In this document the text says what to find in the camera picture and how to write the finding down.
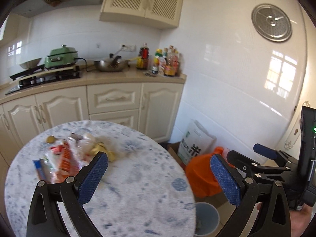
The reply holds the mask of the person's right hand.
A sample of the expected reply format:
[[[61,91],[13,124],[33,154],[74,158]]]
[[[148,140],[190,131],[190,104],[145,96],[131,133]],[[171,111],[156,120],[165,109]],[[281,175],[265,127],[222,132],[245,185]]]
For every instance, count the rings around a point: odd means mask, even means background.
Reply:
[[[291,237],[300,237],[311,221],[313,208],[304,204],[299,211],[290,210]]]

